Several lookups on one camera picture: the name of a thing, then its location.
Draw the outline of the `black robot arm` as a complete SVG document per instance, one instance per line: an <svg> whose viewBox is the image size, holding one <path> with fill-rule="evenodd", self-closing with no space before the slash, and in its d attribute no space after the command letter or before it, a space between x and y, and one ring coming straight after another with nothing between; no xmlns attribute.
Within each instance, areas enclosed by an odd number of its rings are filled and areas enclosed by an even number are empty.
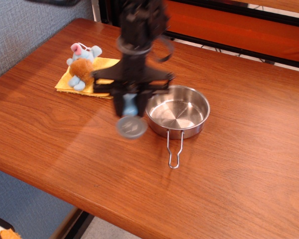
<svg viewBox="0 0 299 239"><path fill-rule="evenodd" d="M159 93L168 93L172 73L146 65L154 40L161 38L168 17L160 0L121 1L121 35L117 39L121 60L109 68L91 71L93 61L102 53L100 47L71 46L72 58L67 59L71 79L69 87L81 91L93 85L94 93L108 93L113 97L116 115L142 117L148 100Z"/></svg>

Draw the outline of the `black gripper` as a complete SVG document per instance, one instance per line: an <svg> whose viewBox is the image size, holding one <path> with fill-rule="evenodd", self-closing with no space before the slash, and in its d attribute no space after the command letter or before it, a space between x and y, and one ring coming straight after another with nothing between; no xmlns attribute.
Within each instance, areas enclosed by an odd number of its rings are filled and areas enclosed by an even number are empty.
<svg viewBox="0 0 299 239"><path fill-rule="evenodd" d="M119 117L123 115L125 106L123 95L137 94L138 116L143 117L152 94L166 92L174 74L147 65L146 59L152 50L152 41L145 47L140 47L126 43L119 37L117 47L122 53L120 61L109 68L91 73L94 77L93 92L113 96L115 112Z"/></svg>

